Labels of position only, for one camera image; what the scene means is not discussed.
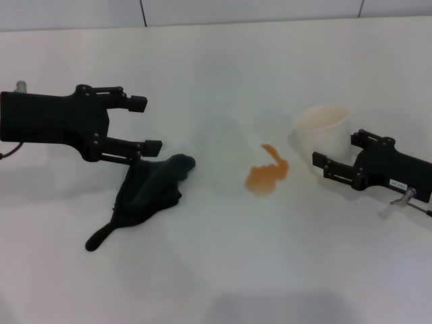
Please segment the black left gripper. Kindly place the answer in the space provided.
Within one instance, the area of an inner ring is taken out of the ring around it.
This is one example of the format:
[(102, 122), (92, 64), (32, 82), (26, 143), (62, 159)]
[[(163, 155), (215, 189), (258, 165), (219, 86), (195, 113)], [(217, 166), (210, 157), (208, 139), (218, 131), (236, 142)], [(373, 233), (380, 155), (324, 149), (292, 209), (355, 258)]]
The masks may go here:
[(143, 113), (148, 99), (130, 97), (121, 86), (80, 89), (64, 97), (19, 92), (1, 93), (1, 140), (64, 144), (85, 161), (97, 162), (107, 137), (107, 109)]

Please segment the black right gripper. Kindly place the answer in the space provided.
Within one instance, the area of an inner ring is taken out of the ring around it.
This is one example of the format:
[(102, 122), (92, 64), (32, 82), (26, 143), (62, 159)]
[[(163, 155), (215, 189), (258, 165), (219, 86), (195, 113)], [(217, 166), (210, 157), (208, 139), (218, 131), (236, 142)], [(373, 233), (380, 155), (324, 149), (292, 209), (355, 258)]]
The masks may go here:
[(428, 203), (431, 196), (431, 163), (395, 149), (396, 141), (363, 129), (350, 136), (351, 145), (363, 149), (354, 166), (339, 163), (314, 152), (312, 162), (323, 170), (323, 177), (350, 185), (357, 191), (383, 186), (403, 193), (416, 190), (415, 199)]

